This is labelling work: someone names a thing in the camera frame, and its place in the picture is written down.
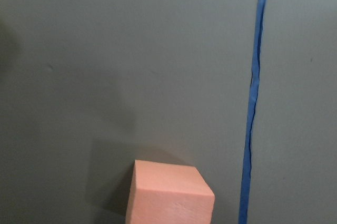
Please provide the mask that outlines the orange foam block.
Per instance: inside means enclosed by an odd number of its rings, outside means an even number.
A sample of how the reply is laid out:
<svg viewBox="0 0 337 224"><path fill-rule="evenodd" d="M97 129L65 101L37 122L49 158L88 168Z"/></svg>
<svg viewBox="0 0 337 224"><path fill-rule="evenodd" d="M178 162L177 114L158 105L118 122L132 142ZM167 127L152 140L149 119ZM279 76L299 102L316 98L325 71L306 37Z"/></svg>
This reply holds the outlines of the orange foam block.
<svg viewBox="0 0 337 224"><path fill-rule="evenodd" d="M211 223L215 194L193 166L135 160L126 223Z"/></svg>

